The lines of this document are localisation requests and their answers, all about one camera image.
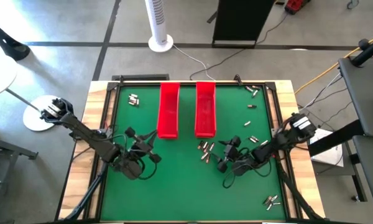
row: paper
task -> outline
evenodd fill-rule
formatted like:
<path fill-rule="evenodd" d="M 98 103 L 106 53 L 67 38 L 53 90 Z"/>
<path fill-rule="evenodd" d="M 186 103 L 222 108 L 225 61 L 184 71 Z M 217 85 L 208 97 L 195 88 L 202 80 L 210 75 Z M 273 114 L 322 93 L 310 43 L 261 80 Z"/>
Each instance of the paper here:
<path fill-rule="evenodd" d="M 318 128 L 315 131 L 315 136 L 313 136 L 310 139 L 309 143 L 312 144 L 312 143 L 316 142 L 317 140 L 328 136 L 331 133 L 332 133 L 331 131 L 327 131 L 327 130 Z M 311 160 L 315 161 L 315 162 L 323 162 L 323 163 L 327 163 L 327 164 L 332 164 L 332 165 L 337 165 L 337 166 L 340 166 L 340 167 L 344 167 L 343 159 L 340 160 L 341 156 L 343 156 L 343 148 L 342 148 L 341 145 L 338 145 L 338 146 L 332 147 L 331 149 L 329 149 L 325 152 L 322 152 L 322 153 L 320 153 L 316 156 L 311 157 Z"/>

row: white tower fan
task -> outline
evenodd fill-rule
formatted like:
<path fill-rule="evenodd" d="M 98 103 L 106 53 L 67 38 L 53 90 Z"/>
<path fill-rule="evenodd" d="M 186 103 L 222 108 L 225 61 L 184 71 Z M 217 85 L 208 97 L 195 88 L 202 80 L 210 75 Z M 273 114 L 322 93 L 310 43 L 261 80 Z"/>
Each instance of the white tower fan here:
<path fill-rule="evenodd" d="M 166 32 L 162 0 L 145 0 L 147 5 L 152 37 L 149 39 L 149 48 L 154 52 L 166 52 L 173 47 L 173 38 Z"/>

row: metal rod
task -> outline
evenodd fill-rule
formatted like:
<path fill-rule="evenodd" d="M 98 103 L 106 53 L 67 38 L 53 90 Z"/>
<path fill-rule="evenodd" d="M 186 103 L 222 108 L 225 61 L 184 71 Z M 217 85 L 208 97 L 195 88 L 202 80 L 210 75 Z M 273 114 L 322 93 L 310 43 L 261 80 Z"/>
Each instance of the metal rod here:
<path fill-rule="evenodd" d="M 35 107 L 32 103 L 29 103 L 29 101 L 23 99 L 20 95 L 18 95 L 17 93 L 14 93 L 12 90 L 10 89 L 6 89 L 7 92 L 11 93 L 11 95 L 15 96 L 16 98 L 18 98 L 19 100 L 21 100 L 22 102 L 26 103 L 27 105 L 31 106 L 33 109 L 37 110 L 39 113 L 40 113 L 40 110 Z"/>

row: wooden table frame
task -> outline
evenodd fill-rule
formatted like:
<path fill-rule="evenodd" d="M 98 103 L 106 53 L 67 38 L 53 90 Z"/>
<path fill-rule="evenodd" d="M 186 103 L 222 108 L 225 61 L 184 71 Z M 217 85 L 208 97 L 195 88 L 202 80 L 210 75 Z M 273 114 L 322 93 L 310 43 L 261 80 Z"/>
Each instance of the wooden table frame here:
<path fill-rule="evenodd" d="M 194 85 L 196 83 L 196 81 L 91 82 L 82 122 L 91 129 L 105 128 L 114 124 L 116 118 L 113 117 L 113 111 L 114 108 L 117 108 L 117 103 L 119 101 L 118 96 L 122 86 L 159 85 L 160 82 L 180 82 L 182 85 Z M 237 85 L 237 81 L 216 81 L 216 83 L 218 85 Z M 271 128 L 278 128 L 283 120 L 287 119 L 292 113 L 298 112 L 297 102 L 290 80 L 248 80 L 244 81 L 244 84 L 246 83 L 265 87 L 264 98 Z M 299 146 L 307 147 L 306 144 L 301 144 Z M 73 156 L 87 147 L 84 141 L 77 142 L 73 151 Z M 285 155 L 283 152 L 279 151 L 277 156 L 283 157 Z M 279 165 L 283 166 L 293 183 L 297 184 L 297 189 L 314 211 L 318 215 L 324 217 L 325 213 L 323 211 L 309 152 L 307 150 L 295 148 L 291 151 L 290 155 L 286 155 L 286 159 L 277 162 L 278 169 Z M 62 197 L 58 205 L 56 219 L 65 218 L 76 207 L 88 186 L 96 177 L 98 167 L 99 158 L 93 150 L 85 152 L 78 157 L 77 160 L 70 163 Z M 105 181 L 103 185 L 99 186 L 96 190 L 90 203 L 86 207 L 85 211 L 88 212 L 83 211 L 79 219 L 92 218 L 99 221 L 104 183 Z M 280 184 L 282 186 L 282 195 L 285 197 L 282 201 L 284 202 L 283 205 L 285 206 L 286 217 L 306 218 L 306 215 L 297 205 L 297 201 L 294 199 L 287 186 L 283 184 L 281 180 Z"/>

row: red tray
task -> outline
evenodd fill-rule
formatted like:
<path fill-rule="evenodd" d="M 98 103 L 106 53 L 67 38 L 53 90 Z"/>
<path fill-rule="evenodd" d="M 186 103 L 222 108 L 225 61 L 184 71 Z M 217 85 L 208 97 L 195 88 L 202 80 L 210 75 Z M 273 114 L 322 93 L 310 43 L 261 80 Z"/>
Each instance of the red tray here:
<path fill-rule="evenodd" d="M 157 135 L 161 139 L 178 137 L 178 97 L 180 83 L 160 84 L 159 118 Z"/>
<path fill-rule="evenodd" d="M 196 83 L 195 136 L 212 138 L 216 135 L 216 83 Z"/>

